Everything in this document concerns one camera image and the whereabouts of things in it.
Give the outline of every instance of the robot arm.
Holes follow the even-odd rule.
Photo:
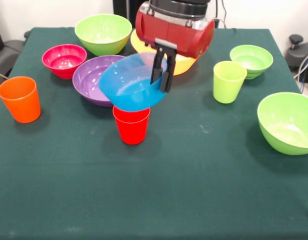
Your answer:
[[[210,0],[149,0],[138,9],[136,33],[145,44],[156,49],[151,84],[162,77],[160,90],[169,92],[176,64],[176,55],[197,58],[210,45],[215,24],[208,21]],[[161,63],[167,55],[167,69]]]

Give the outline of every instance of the orange cup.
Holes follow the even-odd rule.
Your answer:
[[[28,76],[16,76],[4,81],[0,85],[0,98],[19,123],[33,122],[41,114],[36,82]]]

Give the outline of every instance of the blue bowl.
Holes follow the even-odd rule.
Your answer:
[[[160,102],[166,92],[160,91],[161,78],[151,83],[155,53],[143,52],[125,57],[102,74],[99,89],[117,108],[135,112]],[[163,72],[167,61],[162,61]]]

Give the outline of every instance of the purple bowl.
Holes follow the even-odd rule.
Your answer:
[[[106,55],[94,57],[74,72],[72,82],[76,91],[84,98],[102,107],[112,107],[110,100],[101,92],[99,81],[102,73],[113,63],[123,59],[120,55]]]

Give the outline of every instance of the lime green cup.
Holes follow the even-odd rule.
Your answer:
[[[213,96],[222,104],[230,104],[237,98],[247,76],[247,70],[239,63],[221,61],[214,66]]]
[[[269,51],[255,45],[236,46],[230,51],[229,57],[246,68],[247,80],[255,79],[264,73],[274,61]]]
[[[267,142],[286,155],[308,154],[308,96],[278,92],[258,105],[260,130]]]
[[[116,55],[126,45],[132,24],[115,14],[98,14],[82,19],[75,26],[80,42],[96,56]]]

